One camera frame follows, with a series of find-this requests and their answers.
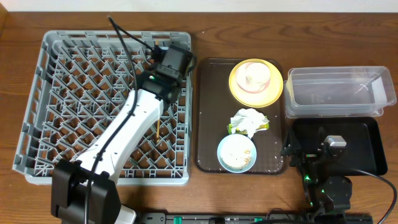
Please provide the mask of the light blue bowl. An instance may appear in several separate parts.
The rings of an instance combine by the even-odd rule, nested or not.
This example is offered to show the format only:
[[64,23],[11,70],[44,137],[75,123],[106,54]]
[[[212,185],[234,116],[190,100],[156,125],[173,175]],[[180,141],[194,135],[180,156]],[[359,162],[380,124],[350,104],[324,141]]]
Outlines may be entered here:
[[248,137],[241,134],[226,136],[218,144],[217,157],[221,166],[228,172],[247,172],[256,162],[257,150]]

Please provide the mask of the food scraps rice pile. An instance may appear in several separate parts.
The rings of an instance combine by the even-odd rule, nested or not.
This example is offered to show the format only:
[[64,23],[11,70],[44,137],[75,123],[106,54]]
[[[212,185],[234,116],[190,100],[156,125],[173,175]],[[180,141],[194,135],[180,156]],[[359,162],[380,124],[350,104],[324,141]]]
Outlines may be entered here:
[[241,170],[245,168],[252,158],[252,142],[243,137],[230,136],[220,145],[220,159],[229,169]]

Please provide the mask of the white paper napkin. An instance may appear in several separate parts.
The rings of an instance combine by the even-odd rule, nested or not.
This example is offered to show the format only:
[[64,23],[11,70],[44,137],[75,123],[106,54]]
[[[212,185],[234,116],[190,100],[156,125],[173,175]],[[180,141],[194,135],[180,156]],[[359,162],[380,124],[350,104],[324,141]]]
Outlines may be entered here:
[[247,123],[252,123],[255,124],[256,127],[258,127],[261,123],[268,123],[269,120],[267,119],[267,116],[264,114],[256,111],[253,108],[249,109],[240,109],[231,119],[230,123],[231,124],[239,124],[242,122],[247,122]]

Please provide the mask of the green yellow snack wrapper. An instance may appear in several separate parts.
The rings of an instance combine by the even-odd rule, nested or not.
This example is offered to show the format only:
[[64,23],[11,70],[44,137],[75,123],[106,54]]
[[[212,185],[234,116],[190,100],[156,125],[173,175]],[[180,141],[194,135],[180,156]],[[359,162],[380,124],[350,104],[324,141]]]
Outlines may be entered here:
[[227,126],[228,134],[242,134],[252,136],[258,131],[265,131],[269,129],[268,123],[261,123],[258,127],[255,124],[242,122],[239,124],[229,124]]

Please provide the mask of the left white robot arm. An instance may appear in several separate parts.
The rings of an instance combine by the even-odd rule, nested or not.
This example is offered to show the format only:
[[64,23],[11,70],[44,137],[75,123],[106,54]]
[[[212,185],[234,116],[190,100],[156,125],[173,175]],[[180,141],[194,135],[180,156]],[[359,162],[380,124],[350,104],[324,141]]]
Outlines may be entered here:
[[155,64],[103,134],[76,161],[60,160],[52,174],[51,214],[62,223],[134,223],[137,213],[122,205],[116,184],[146,131],[181,95],[189,69]]

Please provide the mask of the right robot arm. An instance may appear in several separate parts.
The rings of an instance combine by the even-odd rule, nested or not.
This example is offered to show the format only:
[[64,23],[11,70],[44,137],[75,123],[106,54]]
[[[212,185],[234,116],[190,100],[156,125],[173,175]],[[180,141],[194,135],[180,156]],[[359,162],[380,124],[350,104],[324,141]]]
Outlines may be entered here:
[[302,176],[308,201],[319,213],[341,213],[351,208],[352,182],[345,176],[331,175],[328,166],[336,163],[346,151],[342,136],[329,135],[316,147],[304,148],[292,129],[285,139],[281,156],[289,156],[289,166]]

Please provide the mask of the black waste tray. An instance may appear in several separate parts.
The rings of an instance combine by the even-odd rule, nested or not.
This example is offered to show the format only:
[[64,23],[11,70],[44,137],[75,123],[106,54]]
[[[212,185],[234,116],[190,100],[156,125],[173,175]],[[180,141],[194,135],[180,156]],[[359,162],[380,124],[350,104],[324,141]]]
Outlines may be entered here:
[[327,136],[341,136],[346,150],[339,164],[328,166],[330,175],[358,175],[348,168],[376,175],[388,171],[377,121],[371,117],[299,118],[291,127],[294,137],[306,154],[316,154]]

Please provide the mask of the clear plastic waste bin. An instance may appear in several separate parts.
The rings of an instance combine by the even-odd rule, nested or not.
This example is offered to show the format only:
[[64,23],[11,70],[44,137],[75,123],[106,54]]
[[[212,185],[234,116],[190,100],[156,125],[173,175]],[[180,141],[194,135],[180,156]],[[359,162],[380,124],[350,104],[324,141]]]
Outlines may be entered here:
[[381,116],[397,102],[383,66],[292,68],[284,96],[288,118]]

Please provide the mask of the grey dishwasher rack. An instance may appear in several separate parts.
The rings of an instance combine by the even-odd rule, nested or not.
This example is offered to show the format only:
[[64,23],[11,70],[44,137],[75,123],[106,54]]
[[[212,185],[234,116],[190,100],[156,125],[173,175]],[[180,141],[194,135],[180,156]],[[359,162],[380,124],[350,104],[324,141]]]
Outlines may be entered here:
[[[133,69],[151,63],[155,41],[190,50],[186,32],[51,30],[43,38],[12,168],[26,181],[48,185],[61,160],[74,161],[120,112],[133,88]],[[143,135],[124,165],[119,185],[185,185],[192,132],[192,75],[178,101]]]

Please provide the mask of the dark brown serving tray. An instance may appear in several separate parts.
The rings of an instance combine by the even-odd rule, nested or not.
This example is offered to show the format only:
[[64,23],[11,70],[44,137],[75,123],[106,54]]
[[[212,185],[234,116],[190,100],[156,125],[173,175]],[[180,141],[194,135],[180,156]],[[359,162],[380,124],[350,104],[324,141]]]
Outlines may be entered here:
[[[228,173],[218,160],[217,148],[228,135],[228,124],[238,110],[245,108],[229,90],[228,80],[232,69],[240,59],[207,58],[200,62],[197,75],[195,103],[197,123],[194,134],[194,162],[203,172]],[[287,159],[280,155],[285,138],[285,114],[283,99],[259,112],[267,116],[269,129],[259,131],[252,137],[257,149],[257,158],[247,174],[278,175],[287,167]]]

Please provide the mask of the pink bowl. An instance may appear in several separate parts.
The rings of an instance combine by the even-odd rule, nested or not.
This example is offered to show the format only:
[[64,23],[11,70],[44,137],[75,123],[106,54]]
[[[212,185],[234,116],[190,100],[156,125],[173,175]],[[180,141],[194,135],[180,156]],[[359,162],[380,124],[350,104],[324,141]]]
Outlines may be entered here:
[[260,93],[260,92],[264,91],[268,87],[269,84],[265,88],[261,88],[259,90],[251,89],[248,87],[248,85],[246,83],[245,70],[246,70],[246,67],[250,63],[258,63],[258,62],[247,62],[247,63],[244,63],[241,66],[239,66],[239,68],[237,69],[237,71],[235,73],[236,83],[238,84],[240,89],[242,89],[243,91],[245,91],[247,93]]

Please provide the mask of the yellow plate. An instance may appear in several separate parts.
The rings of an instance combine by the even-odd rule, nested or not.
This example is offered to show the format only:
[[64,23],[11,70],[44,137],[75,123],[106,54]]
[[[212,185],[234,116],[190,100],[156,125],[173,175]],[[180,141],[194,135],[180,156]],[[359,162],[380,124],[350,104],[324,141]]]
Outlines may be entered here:
[[[260,92],[260,93],[247,93],[240,89],[238,84],[236,83],[235,73],[239,66],[247,62],[259,62],[267,65],[271,70],[271,80],[268,87]],[[283,78],[281,72],[277,69],[277,67],[270,62],[258,59],[251,58],[247,60],[243,60],[234,66],[231,73],[229,74],[228,81],[229,89],[232,95],[243,105],[252,108],[263,108],[275,103],[282,94],[283,90]]]

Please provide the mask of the cream white cup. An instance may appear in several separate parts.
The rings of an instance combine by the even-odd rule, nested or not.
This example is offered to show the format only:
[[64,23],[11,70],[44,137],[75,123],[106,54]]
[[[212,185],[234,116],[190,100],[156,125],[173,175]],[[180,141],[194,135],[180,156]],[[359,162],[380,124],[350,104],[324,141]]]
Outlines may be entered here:
[[265,88],[271,79],[270,68],[263,63],[250,63],[245,70],[246,83],[249,88]]

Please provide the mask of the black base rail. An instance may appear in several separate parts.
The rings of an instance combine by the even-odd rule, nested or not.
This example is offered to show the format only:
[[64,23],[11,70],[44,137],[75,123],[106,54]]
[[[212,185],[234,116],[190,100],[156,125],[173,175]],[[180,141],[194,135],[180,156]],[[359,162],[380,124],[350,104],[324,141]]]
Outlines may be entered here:
[[257,215],[236,214],[166,214],[142,213],[135,223],[138,224],[244,224],[244,223],[346,223],[371,224],[373,218],[369,215],[310,215],[287,213],[283,211]]

